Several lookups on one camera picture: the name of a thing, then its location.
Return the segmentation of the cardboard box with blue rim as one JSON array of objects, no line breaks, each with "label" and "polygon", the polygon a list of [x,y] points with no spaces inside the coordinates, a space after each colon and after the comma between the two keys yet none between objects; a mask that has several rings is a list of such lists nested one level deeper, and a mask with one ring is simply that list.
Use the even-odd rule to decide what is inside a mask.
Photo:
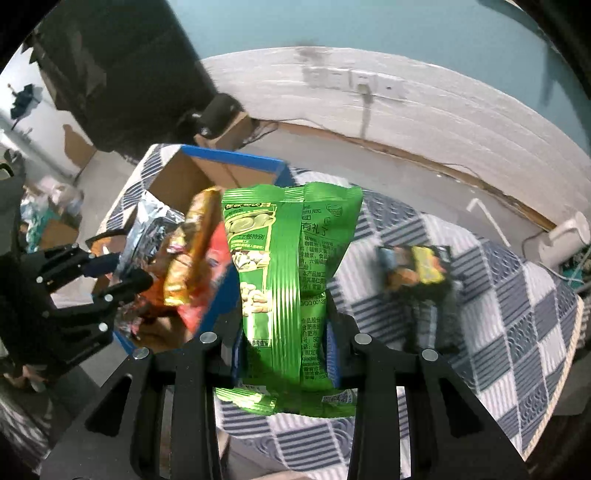
[{"label": "cardboard box with blue rim", "polygon": [[146,153],[105,224],[127,228],[115,278],[142,270],[152,280],[120,312],[129,344],[174,349],[204,326],[230,264],[223,192],[287,174],[283,161],[238,152],[157,145]]}]

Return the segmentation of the yellow gold snack bag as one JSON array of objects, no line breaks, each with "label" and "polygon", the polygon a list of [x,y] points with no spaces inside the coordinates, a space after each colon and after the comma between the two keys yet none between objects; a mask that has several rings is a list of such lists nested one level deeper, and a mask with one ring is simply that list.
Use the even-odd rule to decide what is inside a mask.
[{"label": "yellow gold snack bag", "polygon": [[184,221],[177,226],[166,252],[172,255],[163,283],[166,306],[177,307],[188,301],[188,289],[201,277],[202,266],[211,235],[221,221],[222,189],[206,188],[190,203]]}]

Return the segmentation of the red orange snack bag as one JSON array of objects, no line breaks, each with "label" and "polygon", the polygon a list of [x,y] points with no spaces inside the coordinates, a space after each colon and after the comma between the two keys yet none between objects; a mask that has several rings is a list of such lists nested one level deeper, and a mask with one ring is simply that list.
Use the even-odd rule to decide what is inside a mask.
[{"label": "red orange snack bag", "polygon": [[219,222],[211,235],[205,252],[201,277],[188,289],[188,301],[177,308],[177,313],[191,334],[197,333],[214,295],[225,277],[230,264],[230,252],[224,224]]}]

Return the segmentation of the black cabinet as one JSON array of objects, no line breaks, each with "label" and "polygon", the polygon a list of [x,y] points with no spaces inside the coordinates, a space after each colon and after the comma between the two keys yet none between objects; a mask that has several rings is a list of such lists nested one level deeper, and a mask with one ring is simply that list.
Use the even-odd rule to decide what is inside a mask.
[{"label": "black cabinet", "polygon": [[30,39],[58,108],[101,151],[191,144],[216,93],[165,1],[61,1]]}]

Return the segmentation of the black snack bag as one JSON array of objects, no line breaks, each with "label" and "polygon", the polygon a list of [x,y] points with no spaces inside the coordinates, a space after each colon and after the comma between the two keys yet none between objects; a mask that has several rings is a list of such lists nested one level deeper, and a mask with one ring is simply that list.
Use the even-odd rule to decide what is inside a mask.
[{"label": "black snack bag", "polygon": [[460,351],[460,299],[464,289],[453,273],[448,245],[385,245],[378,249],[387,296],[402,304],[408,330],[404,349]]}]

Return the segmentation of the white electric kettle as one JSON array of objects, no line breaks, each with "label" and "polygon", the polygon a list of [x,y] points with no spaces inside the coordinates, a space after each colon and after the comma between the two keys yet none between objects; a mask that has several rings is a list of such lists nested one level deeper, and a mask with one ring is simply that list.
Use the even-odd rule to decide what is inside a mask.
[{"label": "white electric kettle", "polygon": [[555,269],[589,244],[589,222],[582,212],[577,211],[542,236],[538,244],[538,254],[543,265]]}]

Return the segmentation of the blue white patterned tablecloth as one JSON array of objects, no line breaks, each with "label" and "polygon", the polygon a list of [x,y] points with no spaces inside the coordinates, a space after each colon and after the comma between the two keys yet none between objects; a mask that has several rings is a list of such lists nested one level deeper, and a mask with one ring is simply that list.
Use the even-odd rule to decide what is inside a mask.
[{"label": "blue white patterned tablecloth", "polygon": [[[102,220],[122,227],[174,154],[188,147],[151,146]],[[449,363],[524,459],[534,451],[559,401],[581,329],[582,300],[566,282],[511,250],[396,197],[363,188],[353,243],[329,289],[360,330],[400,348],[410,327],[401,307],[381,293],[377,248],[401,242],[445,245],[463,283],[459,353]],[[346,479],[353,418],[260,416],[231,402],[215,405],[232,447],[259,454],[312,479]]]}]

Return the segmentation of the white wall socket strip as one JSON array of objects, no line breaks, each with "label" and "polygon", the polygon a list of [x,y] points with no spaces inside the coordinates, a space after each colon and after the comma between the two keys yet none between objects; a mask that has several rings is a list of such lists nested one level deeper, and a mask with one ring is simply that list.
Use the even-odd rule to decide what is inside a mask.
[{"label": "white wall socket strip", "polygon": [[390,100],[403,100],[406,97],[404,80],[383,73],[338,67],[304,66],[303,77],[304,82],[312,88],[370,94]]}]

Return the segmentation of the green pea snack bag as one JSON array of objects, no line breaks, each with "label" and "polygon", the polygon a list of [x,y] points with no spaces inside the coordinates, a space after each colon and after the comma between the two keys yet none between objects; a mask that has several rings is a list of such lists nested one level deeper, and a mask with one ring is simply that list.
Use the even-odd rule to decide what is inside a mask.
[{"label": "green pea snack bag", "polygon": [[355,395],[336,389],[322,338],[328,283],[353,239],[359,187],[311,182],[225,191],[222,216],[242,299],[238,385],[221,400],[252,413],[352,416]]}]

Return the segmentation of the silver orange snack bag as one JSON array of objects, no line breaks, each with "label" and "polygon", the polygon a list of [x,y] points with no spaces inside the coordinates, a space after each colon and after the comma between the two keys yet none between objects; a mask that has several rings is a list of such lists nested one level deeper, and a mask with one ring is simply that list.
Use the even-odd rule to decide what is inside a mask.
[{"label": "silver orange snack bag", "polygon": [[184,214],[145,192],[119,256],[115,275],[125,279],[133,269],[145,269],[156,257],[165,237],[184,221]]}]

